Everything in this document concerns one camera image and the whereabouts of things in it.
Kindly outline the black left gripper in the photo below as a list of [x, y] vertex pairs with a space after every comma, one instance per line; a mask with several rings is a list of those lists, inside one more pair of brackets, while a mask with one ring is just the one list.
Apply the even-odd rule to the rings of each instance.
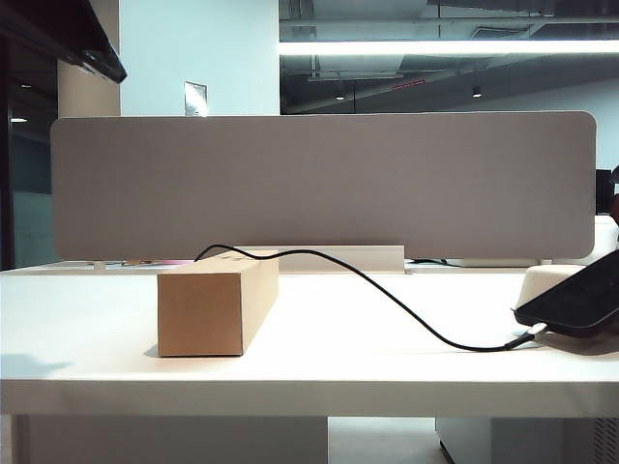
[[113, 82], [127, 77], [88, 1], [3, 1], [1, 34]]

